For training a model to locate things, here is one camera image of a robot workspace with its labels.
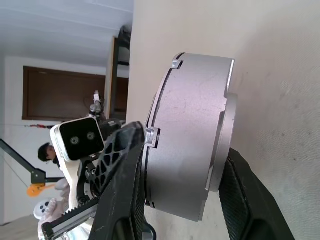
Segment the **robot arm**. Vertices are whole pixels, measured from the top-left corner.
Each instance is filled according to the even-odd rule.
[[[81,202],[78,194],[78,208],[45,223],[47,239],[94,218],[89,239],[140,240],[145,205],[197,222],[209,191],[220,192],[231,240],[294,239],[270,192],[230,148],[233,66],[229,58],[177,55],[145,128],[133,122],[110,131],[96,165],[92,156],[74,162],[80,171],[72,178],[84,178],[91,196]]]

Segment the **camera lens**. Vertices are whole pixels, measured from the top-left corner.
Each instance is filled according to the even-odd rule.
[[[79,138],[77,136],[74,136],[70,140],[72,145],[77,145],[79,143]]]
[[[89,139],[89,140],[93,140],[93,139],[95,139],[95,134],[93,133],[93,132],[89,132],[87,135],[86,135],[86,137]]]

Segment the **ceiling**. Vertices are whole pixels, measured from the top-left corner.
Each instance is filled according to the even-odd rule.
[[[105,67],[134,0],[1,0],[0,52]]]

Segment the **dark hair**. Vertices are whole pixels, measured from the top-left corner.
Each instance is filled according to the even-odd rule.
[[[38,150],[38,159],[40,159],[42,162],[48,162],[50,159],[47,159],[47,148],[49,147],[49,143],[46,143],[42,145]]]

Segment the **silver cylindrical housing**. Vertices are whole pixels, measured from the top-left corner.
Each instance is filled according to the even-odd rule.
[[[147,122],[142,176],[152,208],[202,220],[228,157],[237,96],[234,60],[181,53],[163,77]]]

